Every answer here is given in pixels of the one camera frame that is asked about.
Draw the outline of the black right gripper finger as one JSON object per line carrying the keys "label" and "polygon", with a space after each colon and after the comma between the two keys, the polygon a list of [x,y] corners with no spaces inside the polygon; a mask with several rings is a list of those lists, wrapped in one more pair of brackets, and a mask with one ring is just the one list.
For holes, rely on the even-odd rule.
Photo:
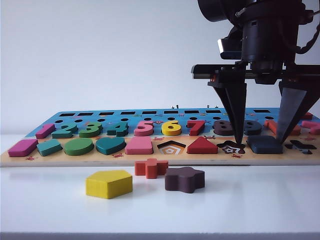
{"label": "black right gripper finger", "polygon": [[276,139],[283,143],[300,119],[320,98],[320,83],[311,81],[279,82],[281,102],[277,122]]}
{"label": "black right gripper finger", "polygon": [[234,65],[213,65],[211,71],[207,85],[213,87],[219,96],[228,114],[235,141],[241,144],[247,96],[246,69]]}

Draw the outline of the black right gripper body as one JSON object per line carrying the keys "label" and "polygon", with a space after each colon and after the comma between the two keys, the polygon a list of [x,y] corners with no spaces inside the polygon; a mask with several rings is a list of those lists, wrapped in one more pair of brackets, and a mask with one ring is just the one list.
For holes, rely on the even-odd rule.
{"label": "black right gripper body", "polygon": [[[253,79],[257,84],[273,85],[276,80],[302,78],[314,79],[320,75],[318,65],[297,65],[294,62],[295,48],[289,46],[281,26],[271,27],[260,22],[251,22],[242,32],[231,31],[231,36],[220,39],[222,58],[234,59],[234,65],[245,69],[245,80]],[[211,80],[211,66],[218,64],[196,64],[191,73],[194,79]]]}

